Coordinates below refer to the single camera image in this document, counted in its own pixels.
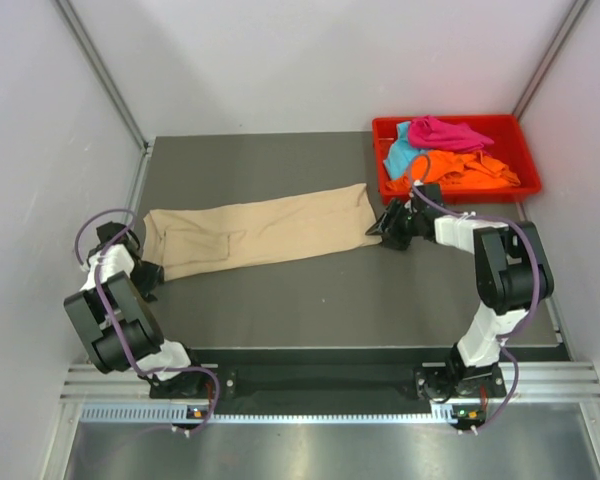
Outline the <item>beige t shirt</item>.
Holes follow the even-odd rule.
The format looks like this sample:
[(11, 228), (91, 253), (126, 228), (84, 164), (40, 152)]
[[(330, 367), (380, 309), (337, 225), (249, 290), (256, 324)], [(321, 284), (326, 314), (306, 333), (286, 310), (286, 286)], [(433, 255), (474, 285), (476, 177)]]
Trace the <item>beige t shirt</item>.
[(366, 185), (355, 184), (206, 210), (155, 209), (144, 217), (143, 259), (167, 281), (301, 260), (380, 243)]

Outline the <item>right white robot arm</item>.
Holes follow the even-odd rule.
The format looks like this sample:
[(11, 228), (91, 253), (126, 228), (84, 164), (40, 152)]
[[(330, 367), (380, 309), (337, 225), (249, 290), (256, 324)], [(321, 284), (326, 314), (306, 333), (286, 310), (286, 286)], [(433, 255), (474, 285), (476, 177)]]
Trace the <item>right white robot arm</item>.
[(410, 199), (392, 199), (367, 230), (382, 246), (405, 251), (415, 237), (469, 253), (474, 259), (478, 309), (443, 368), (418, 379), (421, 397), (444, 403), (495, 381), (508, 339), (550, 297), (554, 279), (532, 222), (449, 210), (437, 183), (415, 184)]

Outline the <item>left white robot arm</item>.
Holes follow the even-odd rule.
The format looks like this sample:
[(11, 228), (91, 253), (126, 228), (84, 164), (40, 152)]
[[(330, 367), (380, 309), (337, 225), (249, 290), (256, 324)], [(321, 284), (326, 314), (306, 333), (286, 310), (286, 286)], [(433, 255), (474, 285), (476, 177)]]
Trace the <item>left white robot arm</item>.
[(96, 228), (87, 280), (63, 306), (88, 359), (103, 374), (134, 370), (155, 399), (193, 398), (208, 382), (195, 353), (167, 340), (149, 304), (164, 268), (141, 258), (136, 234), (117, 222)]

